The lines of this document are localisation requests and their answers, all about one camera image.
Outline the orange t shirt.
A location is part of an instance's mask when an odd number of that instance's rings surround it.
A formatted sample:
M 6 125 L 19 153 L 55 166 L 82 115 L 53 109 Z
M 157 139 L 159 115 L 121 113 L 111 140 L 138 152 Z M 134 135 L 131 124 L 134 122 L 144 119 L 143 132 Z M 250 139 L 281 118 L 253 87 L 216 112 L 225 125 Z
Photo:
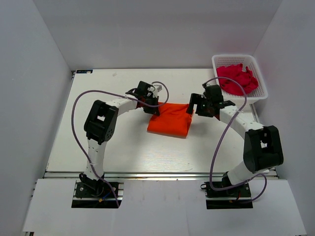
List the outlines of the orange t shirt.
M 192 122 L 192 114 L 186 113 L 188 104 L 166 103 L 159 107 L 160 115 L 153 115 L 147 131 L 159 135 L 186 138 Z

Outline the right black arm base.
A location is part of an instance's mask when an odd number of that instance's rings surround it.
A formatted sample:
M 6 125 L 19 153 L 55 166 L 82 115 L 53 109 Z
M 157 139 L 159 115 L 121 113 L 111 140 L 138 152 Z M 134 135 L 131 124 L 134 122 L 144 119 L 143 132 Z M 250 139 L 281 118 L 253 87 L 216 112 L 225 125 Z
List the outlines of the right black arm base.
M 201 190 L 206 192 L 206 197 L 209 199 L 246 199 L 251 198 L 251 191 L 248 184 L 233 187 L 228 190 L 214 190 L 210 187 L 210 182 L 204 182 L 200 185 Z

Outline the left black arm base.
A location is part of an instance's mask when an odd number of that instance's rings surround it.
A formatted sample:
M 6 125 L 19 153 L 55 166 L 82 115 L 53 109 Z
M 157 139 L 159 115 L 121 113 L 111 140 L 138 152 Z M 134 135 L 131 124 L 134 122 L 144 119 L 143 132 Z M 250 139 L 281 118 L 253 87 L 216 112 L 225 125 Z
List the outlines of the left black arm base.
M 76 183 L 74 196 L 79 199 L 87 198 L 101 198 L 103 200 L 108 198 L 114 198 L 113 190 L 118 197 L 119 183 L 109 182 L 107 183 L 99 179 L 90 179 L 86 174 L 81 173 L 79 175 L 80 181 Z

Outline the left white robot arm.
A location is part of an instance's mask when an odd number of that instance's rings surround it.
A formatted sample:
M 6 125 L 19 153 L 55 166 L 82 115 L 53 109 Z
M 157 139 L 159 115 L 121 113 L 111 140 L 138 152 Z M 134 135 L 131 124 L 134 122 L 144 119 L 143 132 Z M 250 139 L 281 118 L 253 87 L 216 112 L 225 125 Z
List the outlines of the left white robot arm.
M 99 178 L 104 174 L 105 148 L 114 134 L 118 116 L 141 107 L 145 113 L 159 115 L 158 93 L 161 90 L 161 85 L 141 81 L 137 88 L 126 92 L 130 98 L 125 95 L 108 102 L 96 100 L 93 103 L 84 124 L 89 157 L 84 176 L 91 179 L 87 190 L 93 196 L 101 195 L 104 190 L 104 184 L 99 181 Z

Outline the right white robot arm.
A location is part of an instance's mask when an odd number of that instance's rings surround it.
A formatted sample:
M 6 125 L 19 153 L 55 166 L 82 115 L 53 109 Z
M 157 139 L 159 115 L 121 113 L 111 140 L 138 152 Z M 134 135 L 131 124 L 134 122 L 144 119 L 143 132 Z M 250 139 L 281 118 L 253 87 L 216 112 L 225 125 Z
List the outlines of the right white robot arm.
M 232 170 L 226 172 L 221 180 L 221 187 L 215 187 L 210 181 L 210 188 L 223 191 L 228 196 L 234 196 L 240 186 L 264 171 L 280 166 L 284 155 L 277 127 L 264 126 L 261 123 L 247 119 L 232 101 L 225 101 L 218 85 L 203 84 L 202 94 L 193 93 L 190 96 L 186 113 L 202 117 L 216 118 L 232 128 L 244 140 L 243 160 Z

